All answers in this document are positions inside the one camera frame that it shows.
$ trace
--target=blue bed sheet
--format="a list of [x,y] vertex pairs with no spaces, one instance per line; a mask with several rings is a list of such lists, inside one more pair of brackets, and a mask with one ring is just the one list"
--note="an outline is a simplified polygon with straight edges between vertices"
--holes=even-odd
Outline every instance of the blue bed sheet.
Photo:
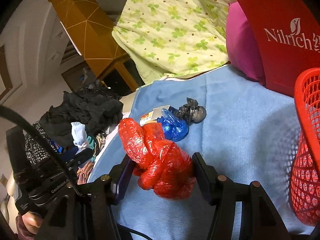
[[[287,229],[310,234],[313,228],[303,225],[288,204],[290,168],[300,133],[293,98],[248,81],[227,65],[188,81],[155,81],[140,88],[131,117],[139,121],[143,114],[164,105],[178,108],[186,97],[205,106],[207,117],[202,123],[192,124],[178,145],[190,156],[200,152],[207,164],[234,182],[260,181]],[[90,181],[108,173],[124,154],[117,135]],[[125,198],[113,212],[117,222],[154,240],[194,240],[206,239],[214,207],[203,200],[197,185],[189,199],[173,201],[159,198],[152,190],[142,190],[137,177],[132,176]],[[239,237],[240,221],[238,203],[232,239]]]

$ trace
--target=magenta cushion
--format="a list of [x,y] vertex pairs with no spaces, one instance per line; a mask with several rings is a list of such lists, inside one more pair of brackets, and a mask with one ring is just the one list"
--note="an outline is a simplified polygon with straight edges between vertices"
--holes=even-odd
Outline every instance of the magenta cushion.
[[231,64],[244,72],[251,80],[265,85],[266,78],[258,44],[238,2],[229,6],[226,43]]

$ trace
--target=red bag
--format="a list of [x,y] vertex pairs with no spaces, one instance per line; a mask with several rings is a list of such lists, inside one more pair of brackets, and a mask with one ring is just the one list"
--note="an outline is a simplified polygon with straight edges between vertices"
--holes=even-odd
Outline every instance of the red bag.
[[176,143],[164,139],[160,123],[140,127],[132,118],[125,118],[119,124],[119,135],[127,155],[137,163],[133,174],[140,177],[142,189],[153,189],[163,198],[190,196],[195,182],[192,160]]

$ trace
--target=bolt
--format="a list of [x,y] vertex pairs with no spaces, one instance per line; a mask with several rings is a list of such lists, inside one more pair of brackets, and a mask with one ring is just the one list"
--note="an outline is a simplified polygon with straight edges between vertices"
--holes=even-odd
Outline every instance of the bolt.
[[100,179],[101,179],[102,181],[106,181],[106,180],[109,180],[109,179],[110,179],[110,176],[109,176],[108,174],[104,174],[104,175],[102,175],[102,176],[100,177]]
[[256,180],[252,182],[252,185],[254,185],[255,187],[260,187],[261,186],[260,182],[258,182]]
[[219,176],[218,176],[218,180],[220,180],[220,181],[226,181],[226,180],[227,180],[227,177],[224,176],[224,175],[219,175]]

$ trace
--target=red plastic basket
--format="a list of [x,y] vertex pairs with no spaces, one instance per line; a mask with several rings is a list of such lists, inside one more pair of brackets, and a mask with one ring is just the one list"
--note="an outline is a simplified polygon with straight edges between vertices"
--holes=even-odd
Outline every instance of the red plastic basket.
[[316,226],[320,221],[320,68],[299,75],[294,102],[301,133],[290,179],[290,200],[299,220]]

